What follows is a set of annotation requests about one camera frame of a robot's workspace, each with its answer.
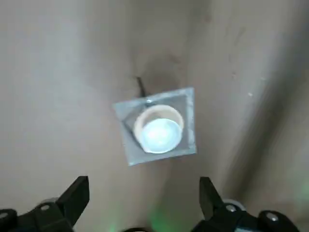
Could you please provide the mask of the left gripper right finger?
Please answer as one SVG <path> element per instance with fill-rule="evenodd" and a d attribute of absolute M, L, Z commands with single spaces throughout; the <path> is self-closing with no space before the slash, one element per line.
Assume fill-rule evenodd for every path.
<path fill-rule="evenodd" d="M 199 179 L 199 204 L 204 215 L 194 232 L 298 232 L 278 211 L 264 210 L 257 217 L 236 204 L 225 203 L 209 177 Z"/>

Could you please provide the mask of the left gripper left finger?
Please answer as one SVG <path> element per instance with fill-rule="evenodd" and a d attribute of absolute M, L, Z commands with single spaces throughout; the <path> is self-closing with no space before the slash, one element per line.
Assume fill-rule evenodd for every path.
<path fill-rule="evenodd" d="M 89 203 L 89 178 L 79 176 L 55 201 L 35 206 L 18 215 L 14 209 L 0 210 L 2 232 L 72 232 Z"/>

